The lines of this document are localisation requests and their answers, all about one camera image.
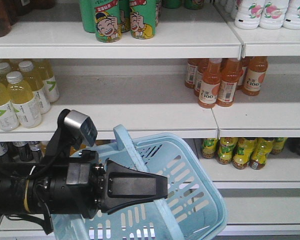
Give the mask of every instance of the white shelf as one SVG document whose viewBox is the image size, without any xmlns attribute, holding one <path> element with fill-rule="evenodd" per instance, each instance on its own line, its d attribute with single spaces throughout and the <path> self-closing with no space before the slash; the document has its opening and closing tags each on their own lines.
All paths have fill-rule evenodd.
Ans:
<svg viewBox="0 0 300 240">
<path fill-rule="evenodd" d="M 240 41 L 210 3 L 201 10 L 164 8 L 156 35 L 147 40 L 127 32 L 117 42 L 97 41 L 84 31 L 76 3 L 33 10 L 0 37 L 0 59 L 239 58 L 240 52 Z"/>
<path fill-rule="evenodd" d="M 267 74 L 258 96 L 212 111 L 221 137 L 300 137 L 300 74 Z"/>
<path fill-rule="evenodd" d="M 228 26 L 242 43 L 242 57 L 245 56 L 300 56 L 300 30 L 281 27 L 277 30 L 257 27 L 244 30 L 235 26 L 224 7 L 215 5 Z"/>
<path fill-rule="evenodd" d="M 300 190 L 222 189 L 220 192 L 229 217 L 219 235 L 300 235 Z M 34 223 L 5 218 L 0 236 L 53 239 L 53 234 L 44 237 L 44 232 Z"/>
<path fill-rule="evenodd" d="M 203 158 L 201 139 L 194 141 L 198 159 L 218 189 L 300 189 L 300 156 L 288 146 L 278 155 L 269 154 L 260 170 L 249 166 L 239 170 L 232 164 L 219 164 L 215 158 Z"/>
<path fill-rule="evenodd" d="M 57 76 L 60 99 L 34 128 L 0 130 L 0 141 L 47 141 L 57 129 L 63 109 L 91 117 L 98 139 L 114 139 L 124 125 L 132 138 L 170 132 L 182 138 L 214 138 L 217 124 L 210 109 L 201 108 L 184 75 Z"/>
</svg>

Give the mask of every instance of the green can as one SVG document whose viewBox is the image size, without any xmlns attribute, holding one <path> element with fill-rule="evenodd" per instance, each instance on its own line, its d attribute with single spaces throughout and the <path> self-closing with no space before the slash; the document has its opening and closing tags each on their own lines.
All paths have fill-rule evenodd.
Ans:
<svg viewBox="0 0 300 240">
<path fill-rule="evenodd" d="M 95 37 L 112 43 L 121 39 L 119 0 L 92 0 Z"/>
<path fill-rule="evenodd" d="M 204 7 L 204 0 L 184 0 L 186 9 L 198 10 Z"/>
<path fill-rule="evenodd" d="M 156 0 L 130 0 L 131 35 L 150 39 L 156 34 Z"/>
<path fill-rule="evenodd" d="M 126 33 L 130 31 L 130 6 L 129 0 L 119 0 L 120 7 L 120 24 L 121 32 Z"/>
<path fill-rule="evenodd" d="M 79 5 L 83 29 L 88 33 L 95 33 L 95 18 L 91 11 L 91 0 L 80 0 Z"/>
<path fill-rule="evenodd" d="M 162 0 L 162 7 L 166 9 L 177 9 L 181 4 L 181 0 Z"/>
</svg>

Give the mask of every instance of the plastic basket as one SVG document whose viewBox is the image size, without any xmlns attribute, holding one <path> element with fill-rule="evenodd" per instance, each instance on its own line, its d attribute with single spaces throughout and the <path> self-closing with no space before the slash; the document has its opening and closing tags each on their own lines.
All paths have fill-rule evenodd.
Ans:
<svg viewBox="0 0 300 240">
<path fill-rule="evenodd" d="M 168 198 L 110 215 L 98 211 L 94 219 L 54 215 L 57 240 L 210 240 L 225 228 L 223 198 L 184 140 L 170 133 L 132 140 L 122 125 L 113 130 L 116 143 L 91 148 L 98 151 L 100 162 L 110 158 L 168 177 Z"/>
</svg>

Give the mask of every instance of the white plastic bottle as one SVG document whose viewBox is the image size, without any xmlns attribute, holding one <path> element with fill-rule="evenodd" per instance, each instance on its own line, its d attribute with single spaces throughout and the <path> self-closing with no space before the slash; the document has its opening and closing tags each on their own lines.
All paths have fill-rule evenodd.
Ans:
<svg viewBox="0 0 300 240">
<path fill-rule="evenodd" d="M 9 82 L 7 91 L 19 122 L 27 129 L 38 126 L 42 116 L 30 85 L 19 71 L 9 72 L 6 78 Z"/>
<path fill-rule="evenodd" d="M 269 0 L 263 8 L 259 26 L 275 30 L 282 27 L 289 0 Z"/>
<path fill-rule="evenodd" d="M 232 19 L 236 19 L 240 3 L 241 3 L 241 0 L 235 0 L 234 1 L 233 7 L 232 7 L 232 10 L 231 10 L 231 13 L 230 13 L 230 17 Z"/>
<path fill-rule="evenodd" d="M 290 0 L 283 26 L 287 29 L 300 30 L 300 0 Z"/>
<path fill-rule="evenodd" d="M 242 0 L 236 14 L 234 25 L 240 29 L 256 29 L 260 23 L 265 0 Z"/>
<path fill-rule="evenodd" d="M 51 109 L 51 105 L 48 97 L 46 96 L 45 86 L 38 69 L 35 68 L 31 61 L 20 62 L 19 69 L 22 72 L 23 79 L 31 87 L 33 95 L 38 102 L 40 113 L 47 113 Z"/>
<path fill-rule="evenodd" d="M 6 87 L 0 82 L 0 129 L 10 131 L 19 126 Z"/>
<path fill-rule="evenodd" d="M 226 2 L 226 5 L 224 6 L 224 10 L 225 10 L 227 13 L 231 13 L 232 8 L 233 8 L 234 5 L 235 5 L 235 1 L 236 1 L 236 0 L 228 0 L 228 1 Z"/>
<path fill-rule="evenodd" d="M 225 6 L 227 4 L 228 0 L 220 0 L 220 5 Z"/>
</svg>

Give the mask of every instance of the white bottle cap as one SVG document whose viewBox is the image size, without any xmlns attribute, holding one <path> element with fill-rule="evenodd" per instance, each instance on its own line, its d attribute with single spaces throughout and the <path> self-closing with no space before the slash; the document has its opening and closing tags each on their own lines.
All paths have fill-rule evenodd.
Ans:
<svg viewBox="0 0 300 240">
<path fill-rule="evenodd" d="M 11 71 L 11 66 L 7 62 L 0 63 L 0 74 L 7 74 Z"/>
<path fill-rule="evenodd" d="M 22 77 L 21 72 L 12 71 L 12 72 L 9 72 L 6 75 L 6 79 L 8 80 L 8 83 L 17 84 L 17 83 L 20 83 L 23 80 L 23 77 Z"/>
<path fill-rule="evenodd" d="M 12 64 L 19 64 L 23 61 L 24 59 L 23 58 L 10 58 L 9 61 L 10 63 Z"/>
<path fill-rule="evenodd" d="M 21 72 L 31 72 L 34 69 L 34 65 L 31 61 L 22 61 L 19 63 L 19 69 Z"/>
<path fill-rule="evenodd" d="M 44 59 L 43 58 L 32 58 L 32 60 L 36 63 L 42 62 Z"/>
<path fill-rule="evenodd" d="M 222 62 L 222 58 L 210 58 L 209 61 L 213 64 L 219 64 Z"/>
</svg>

